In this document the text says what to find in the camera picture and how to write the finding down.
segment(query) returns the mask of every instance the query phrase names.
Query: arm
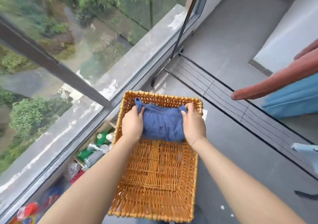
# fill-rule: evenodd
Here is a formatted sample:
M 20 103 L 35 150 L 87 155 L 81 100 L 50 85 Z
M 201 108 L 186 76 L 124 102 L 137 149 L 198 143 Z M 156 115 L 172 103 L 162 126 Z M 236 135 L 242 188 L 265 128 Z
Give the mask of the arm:
M 298 53 L 294 57 L 294 60 L 297 60 L 298 58 L 304 56 L 306 53 L 309 53 L 310 51 L 316 49 L 317 47 L 318 47 L 318 39 L 313 41 L 308 47 L 304 48 L 300 53 Z
M 204 120 L 193 104 L 186 107 L 188 114 L 182 113 L 185 137 L 201 157 L 240 223 L 304 223 L 276 195 L 214 148 L 206 138 Z
M 45 213 L 39 224 L 101 223 L 108 212 L 130 155 L 141 137 L 144 109 L 125 114 L 122 137 Z

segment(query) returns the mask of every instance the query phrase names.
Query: metal rod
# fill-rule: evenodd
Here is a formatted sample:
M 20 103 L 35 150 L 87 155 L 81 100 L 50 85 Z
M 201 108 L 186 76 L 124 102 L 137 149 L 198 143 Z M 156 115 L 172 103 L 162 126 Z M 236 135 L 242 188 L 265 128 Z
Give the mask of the metal rod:
M 286 159 L 288 159 L 290 162 L 292 162 L 294 165 L 298 166 L 301 170 L 303 170 L 304 172 L 306 172 L 308 175 L 310 175 L 312 178 L 314 178 L 316 181 L 318 181 L 318 178 L 316 176 L 314 176 L 313 174 L 311 174 L 308 170 L 306 170 L 304 167 L 302 167 L 301 165 L 299 165 L 297 162 L 295 162 L 293 159 L 291 159 L 290 157 L 288 157 L 287 155 L 285 155 L 283 152 L 281 152 L 280 150 L 278 150 L 275 146 L 271 145 L 269 142 L 267 142 L 266 140 L 264 140 L 262 137 L 260 137 L 258 134 L 254 133 L 252 130 L 250 130 L 249 128 L 247 128 L 246 126 L 244 126 L 241 122 L 239 122 L 237 119 L 235 119 L 234 117 L 232 117 L 230 114 L 228 114 L 227 112 L 225 112 L 223 109 L 221 109 L 219 106 L 217 106 L 216 104 L 214 104 L 211 100 L 209 100 L 208 98 L 204 97 L 202 94 L 200 94 L 198 91 L 196 91 L 194 88 L 192 88 L 191 86 L 189 86 L 188 84 L 186 84 L 184 81 L 182 81 L 180 78 L 178 78 L 176 75 L 174 75 L 173 73 L 171 73 L 169 70 L 164 69 L 168 74 L 170 74 L 172 77 L 174 77 L 175 79 L 177 79 L 179 82 L 181 82 L 183 85 L 185 85 L 186 87 L 188 87 L 189 89 L 191 89 L 194 93 L 196 93 L 198 96 L 200 96 L 201 98 L 203 98 L 205 101 L 207 101 L 209 104 L 211 104 L 212 106 L 216 107 L 218 110 L 220 110 L 222 113 L 224 113 L 227 117 L 229 117 L 230 119 L 232 119 L 234 122 L 236 122 L 238 125 L 240 125 L 241 127 L 243 127 L 245 130 L 247 130 L 249 133 L 251 133 L 252 135 L 254 135 L 256 138 L 258 138 L 260 141 L 264 142 L 266 145 L 268 145 L 269 147 L 271 147 L 273 150 L 275 150 L 277 153 L 281 154 L 283 157 L 285 157 Z
M 192 13 L 192 11 L 193 11 L 193 9 L 194 9 L 194 6 L 195 6 L 196 2 L 197 2 L 197 0 L 192 0 L 192 2 L 191 2 L 191 5 L 190 5 L 189 10 L 188 10 L 188 13 L 187 13 L 187 15 L 186 15 L 186 17 L 185 17 L 185 21 L 183 22 L 183 25 L 182 25 L 182 27 L 181 27 L 181 30 L 180 30 L 178 39 L 177 39 L 177 41 L 176 41 L 176 45 L 175 45 L 174 49 L 172 50 L 172 54 L 171 54 L 170 60 L 173 59 L 173 57 L 174 57 L 175 51 L 176 51 L 176 49 L 177 49 L 177 47 L 178 47 L 178 45 L 179 45 L 179 42 L 180 42 L 180 40 L 181 40 L 181 37 L 182 37 L 182 35 L 183 35 L 183 32 L 185 31 L 185 27 L 186 27 L 186 25 L 187 25 L 187 23 L 188 23 L 188 20 L 189 20 L 189 18 L 190 18 L 190 16 L 191 16 L 191 13 Z
M 21 30 L 12 25 L 5 17 L 0 15 L 0 43 L 48 70 L 69 86 L 89 97 L 104 107 L 111 103 L 97 90 L 86 83 L 66 65 L 60 63 L 53 56 L 39 46 L 32 38 L 26 36 Z
M 234 89 L 232 89 L 230 86 L 228 86 L 227 84 L 225 84 L 224 82 L 222 82 L 220 79 L 218 79 L 217 77 L 213 76 L 212 74 L 210 74 L 207 70 L 205 70 L 204 68 L 202 68 L 201 66 L 199 66 L 196 62 L 194 62 L 193 60 L 191 60 L 190 58 L 188 58 L 185 55 L 182 55 L 182 57 L 184 57 L 186 60 L 188 60 L 189 62 L 191 62 L 193 65 L 195 65 L 197 68 L 199 68 L 200 70 L 202 70 L 203 72 L 205 72 L 207 75 L 209 75 L 210 77 L 212 77 L 213 79 L 215 79 L 216 81 L 218 81 L 220 84 L 222 84 L 223 86 L 225 86 L 226 88 L 228 88 L 229 90 L 231 90 L 232 92 L 234 92 Z M 256 106 L 255 104 L 253 104 L 251 101 L 245 99 L 246 102 L 248 102 L 250 105 L 252 105 L 254 108 L 258 109 L 259 111 L 261 111 L 263 114 L 266 114 L 269 118 L 275 120 L 277 123 L 281 124 L 282 126 L 284 126 L 286 129 L 288 129 L 289 131 L 293 132 L 294 134 L 298 135 L 300 138 L 302 138 L 303 140 L 307 141 L 308 143 L 310 143 L 311 145 L 317 145 L 313 142 L 311 142 L 310 140 L 308 140 L 307 138 L 305 138 L 304 136 L 302 136 L 301 134 L 297 133 L 295 130 L 289 128 L 287 125 L 285 125 L 283 122 L 280 122 L 278 119 L 276 119 L 275 117 L 271 116 L 269 113 L 267 113 L 265 110 L 261 109 L 260 107 Z

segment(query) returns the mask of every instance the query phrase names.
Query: hand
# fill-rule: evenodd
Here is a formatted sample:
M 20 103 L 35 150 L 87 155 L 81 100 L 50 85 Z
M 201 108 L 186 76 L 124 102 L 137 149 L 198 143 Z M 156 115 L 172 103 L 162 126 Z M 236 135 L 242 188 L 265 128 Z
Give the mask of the hand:
M 121 131 L 122 135 L 129 140 L 132 140 L 134 143 L 137 143 L 141 137 L 143 131 L 143 112 L 145 107 L 141 108 L 140 114 L 138 114 L 137 106 L 127 112 L 122 119 Z
M 194 142 L 206 138 L 205 123 L 202 116 L 194 109 L 193 103 L 185 105 L 188 113 L 181 111 L 183 115 L 183 132 L 187 142 L 192 145 Z

